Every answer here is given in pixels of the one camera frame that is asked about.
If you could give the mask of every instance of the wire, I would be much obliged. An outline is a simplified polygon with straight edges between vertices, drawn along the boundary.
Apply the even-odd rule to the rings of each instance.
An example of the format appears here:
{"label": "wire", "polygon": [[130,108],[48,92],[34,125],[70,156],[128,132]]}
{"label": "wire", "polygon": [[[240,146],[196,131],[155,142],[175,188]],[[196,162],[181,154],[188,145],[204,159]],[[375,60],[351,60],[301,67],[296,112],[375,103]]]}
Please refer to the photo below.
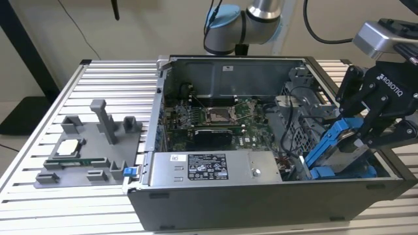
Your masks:
{"label": "wire", "polygon": [[293,154],[291,152],[291,149],[285,149],[284,148],[284,137],[287,136],[287,132],[289,130],[289,126],[291,126],[291,121],[292,121],[292,117],[293,117],[293,103],[292,103],[292,99],[291,99],[291,96],[295,97],[292,95],[292,91],[297,88],[304,88],[304,89],[308,89],[311,90],[312,92],[315,92],[315,90],[309,87],[304,87],[304,86],[296,86],[293,87],[289,91],[288,91],[288,94],[287,94],[287,97],[288,97],[288,103],[289,103],[289,111],[288,111],[288,117],[287,117],[287,124],[285,124],[285,129],[284,129],[284,132],[283,132],[283,135],[281,135],[281,138],[280,138],[280,148],[284,150],[284,152],[287,153],[288,156],[291,157],[295,157],[297,158],[296,154]]}
{"label": "wire", "polygon": [[2,148],[8,148],[9,150],[13,150],[14,152],[18,152],[18,150],[17,150],[16,148],[12,148],[12,147],[5,146],[5,145],[2,145],[2,144],[0,144],[0,146],[1,146]]}
{"label": "wire", "polygon": [[96,56],[97,56],[98,60],[101,60],[101,58],[100,58],[100,56],[98,56],[98,54],[97,54],[97,51],[92,48],[90,44],[88,43],[86,38],[85,38],[85,35],[84,35],[84,33],[82,33],[82,31],[81,31],[81,29],[80,29],[80,27],[78,27],[77,23],[74,22],[73,18],[70,17],[70,15],[69,15],[69,13],[68,13],[68,11],[66,11],[66,9],[65,9],[65,7],[64,7],[64,5],[62,5],[61,1],[60,1],[60,0],[57,0],[57,1],[58,1],[60,6],[62,7],[62,10],[64,10],[64,12],[65,12],[66,16],[70,18],[70,20],[72,20],[73,24],[74,24],[74,25],[76,25],[76,27],[77,27],[77,29],[78,29],[78,31],[80,31],[80,34],[81,34],[81,36],[82,36],[82,38],[84,38],[84,41],[85,41],[86,45],[89,46],[90,50],[92,50],[92,51],[93,51],[93,53],[96,54]]}
{"label": "wire", "polygon": [[204,26],[203,26],[203,34],[205,34],[205,31],[207,31],[207,24],[208,24],[208,18],[209,18],[209,10],[211,8],[213,7],[213,0],[211,0],[211,4],[209,4],[209,8],[208,8],[208,13],[207,13],[207,19],[204,21]]}
{"label": "wire", "polygon": [[221,1],[223,1],[223,0],[219,0],[217,6],[216,6],[216,8],[213,9],[213,12],[212,12],[211,16],[209,16],[209,10],[211,10],[211,8],[208,9],[207,17],[209,16],[209,19],[208,19],[208,23],[204,22],[204,24],[205,24],[205,29],[204,29],[204,32],[203,32],[203,34],[204,34],[204,37],[203,37],[203,47],[205,47],[204,42],[205,42],[205,40],[207,40],[207,35],[208,35],[208,33],[209,33],[209,25],[213,23],[213,21],[215,21],[215,19],[216,19],[216,15],[217,15],[217,11],[219,11],[219,7],[220,7],[220,4],[221,4]]}
{"label": "wire", "polygon": [[313,33],[312,31],[312,28],[311,28],[311,25],[308,23],[308,20],[307,20],[307,0],[303,1],[303,22],[304,22],[304,26],[305,26],[305,29],[307,29],[307,32],[308,34],[312,36],[312,38],[320,42],[320,43],[324,43],[324,44],[343,44],[343,43],[349,43],[352,41],[352,38],[348,38],[348,39],[343,39],[343,40],[335,40],[335,41],[329,41],[329,40],[324,40],[321,39],[320,37],[317,37],[317,35]]}

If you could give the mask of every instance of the aluminum slotted table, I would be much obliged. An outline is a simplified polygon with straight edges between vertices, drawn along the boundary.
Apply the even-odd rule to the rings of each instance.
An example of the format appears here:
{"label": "aluminum slotted table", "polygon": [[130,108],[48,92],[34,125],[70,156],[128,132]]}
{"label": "aluminum slotted table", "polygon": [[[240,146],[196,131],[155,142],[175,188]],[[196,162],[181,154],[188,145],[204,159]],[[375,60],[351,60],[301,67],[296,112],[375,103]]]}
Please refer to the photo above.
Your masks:
{"label": "aluminum slotted table", "polygon": [[[339,60],[317,62],[339,85],[348,65]],[[155,72],[155,61],[92,61],[89,65],[78,66],[0,179],[0,235],[152,234],[143,230],[121,186],[34,189],[32,184],[62,132],[60,122],[64,116],[78,115],[82,122],[97,121],[89,110],[93,98],[105,99],[105,110],[114,121],[134,116],[143,122],[137,149],[137,160],[141,160],[155,93]],[[418,176],[418,144],[394,151]],[[418,188],[411,188],[394,201],[375,203],[351,222],[184,234],[418,234]]]}

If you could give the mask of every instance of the robotic arm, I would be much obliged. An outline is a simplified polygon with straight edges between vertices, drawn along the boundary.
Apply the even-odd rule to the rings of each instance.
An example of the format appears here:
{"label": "robotic arm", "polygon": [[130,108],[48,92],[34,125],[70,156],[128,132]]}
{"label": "robotic arm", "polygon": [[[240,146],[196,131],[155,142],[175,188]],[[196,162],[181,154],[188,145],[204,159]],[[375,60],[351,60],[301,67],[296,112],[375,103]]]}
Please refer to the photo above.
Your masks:
{"label": "robotic arm", "polygon": [[280,30],[281,5],[283,0],[253,0],[245,11],[231,4],[213,7],[205,22],[207,53],[228,55],[236,45],[263,44],[273,38]]}
{"label": "robotic arm", "polygon": [[339,116],[304,159],[311,179],[336,176],[368,149],[418,143],[418,126],[407,120],[418,109],[418,24],[366,22],[352,43],[378,61],[370,69],[347,69],[335,97]]}

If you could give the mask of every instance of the electrical cord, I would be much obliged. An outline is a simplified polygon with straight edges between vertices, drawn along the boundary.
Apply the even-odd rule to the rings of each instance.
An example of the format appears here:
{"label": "electrical cord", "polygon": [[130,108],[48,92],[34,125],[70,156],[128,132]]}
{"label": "electrical cord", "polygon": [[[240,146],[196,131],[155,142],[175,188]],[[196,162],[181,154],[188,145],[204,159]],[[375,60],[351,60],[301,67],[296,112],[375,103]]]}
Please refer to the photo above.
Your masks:
{"label": "electrical cord", "polygon": [[205,47],[204,42],[207,40],[207,35],[209,33],[209,25],[213,23],[213,21],[216,19],[216,15],[217,15],[219,7],[221,5],[221,1],[223,0],[219,0],[217,6],[216,6],[211,16],[209,16],[209,10],[212,8],[213,1],[212,1],[211,5],[209,5],[208,14],[207,14],[207,18],[209,17],[209,19],[208,19],[208,21],[204,22],[205,29],[204,29],[204,36],[203,36],[203,48]]}
{"label": "electrical cord", "polygon": [[333,45],[333,44],[349,43],[352,41],[352,38],[331,41],[331,40],[324,40],[320,37],[317,37],[317,35],[312,31],[311,25],[307,20],[307,0],[303,1],[303,22],[304,22],[304,26],[305,26],[308,34],[312,36],[312,38],[317,42]]}
{"label": "electrical cord", "polygon": [[18,150],[17,150],[16,148],[12,148],[12,147],[5,146],[5,145],[2,145],[2,144],[0,144],[0,146],[1,146],[2,148],[6,148],[6,149],[9,149],[9,150],[13,150],[14,152],[18,152]]}
{"label": "electrical cord", "polygon": [[64,7],[61,1],[60,1],[60,0],[57,0],[57,1],[58,1],[58,4],[60,4],[60,6],[61,6],[61,8],[62,8],[62,10],[64,10],[64,12],[65,12],[65,14],[66,14],[66,16],[69,17],[70,21],[73,22],[73,24],[74,24],[76,27],[77,27],[77,29],[78,29],[78,31],[80,31],[80,34],[81,34],[81,36],[82,36],[82,38],[84,38],[84,41],[85,41],[86,45],[89,46],[90,50],[92,50],[93,53],[96,54],[98,60],[101,60],[101,58],[100,58],[100,56],[98,56],[96,50],[92,48],[90,44],[88,43],[86,38],[85,38],[85,35],[84,35],[84,33],[82,33],[82,31],[81,31],[81,29],[80,29],[80,27],[78,27],[76,21],[74,21],[73,18],[70,17],[70,15],[69,15],[69,13],[68,13],[68,11],[66,11],[66,9],[65,9],[65,7]]}
{"label": "electrical cord", "polygon": [[207,19],[204,20],[204,26],[203,26],[203,34],[205,35],[207,31],[207,24],[208,24],[208,18],[209,18],[209,10],[213,7],[213,2],[215,0],[211,0],[209,8],[208,8],[208,13],[207,13]]}
{"label": "electrical cord", "polygon": [[283,135],[281,135],[281,138],[280,138],[280,148],[284,150],[285,154],[293,158],[297,158],[296,154],[292,153],[291,149],[285,149],[284,148],[284,137],[287,136],[287,132],[289,130],[289,126],[291,126],[291,121],[292,121],[292,117],[293,117],[293,103],[292,103],[292,100],[291,100],[291,96],[295,97],[292,95],[292,92],[295,89],[297,88],[304,88],[304,89],[308,89],[311,90],[312,92],[315,92],[315,90],[309,87],[304,87],[304,86],[296,86],[293,87],[289,91],[288,91],[288,94],[287,94],[287,97],[288,97],[288,103],[289,103],[289,111],[288,111],[288,117],[287,117],[287,124],[285,124],[285,129],[284,129],[284,132],[283,132]]}

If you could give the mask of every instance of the blue cap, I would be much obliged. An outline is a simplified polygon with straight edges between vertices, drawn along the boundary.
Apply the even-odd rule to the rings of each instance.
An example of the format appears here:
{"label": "blue cap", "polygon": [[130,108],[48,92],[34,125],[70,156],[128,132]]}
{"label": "blue cap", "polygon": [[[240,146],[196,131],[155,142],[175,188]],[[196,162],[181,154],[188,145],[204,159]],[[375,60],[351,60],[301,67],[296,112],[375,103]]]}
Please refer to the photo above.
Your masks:
{"label": "blue cap", "polygon": [[[209,23],[209,17],[213,13],[216,7],[212,7],[209,12],[208,12],[208,21],[207,24]],[[219,11],[216,14],[216,18],[213,22],[209,25],[209,28],[219,28],[224,25],[227,25],[229,22],[232,22],[237,16],[239,16],[240,8],[237,5],[233,4],[223,4],[219,7]]]}
{"label": "blue cap", "polygon": [[122,170],[122,176],[124,177],[134,177],[136,176],[136,167],[126,167]]}

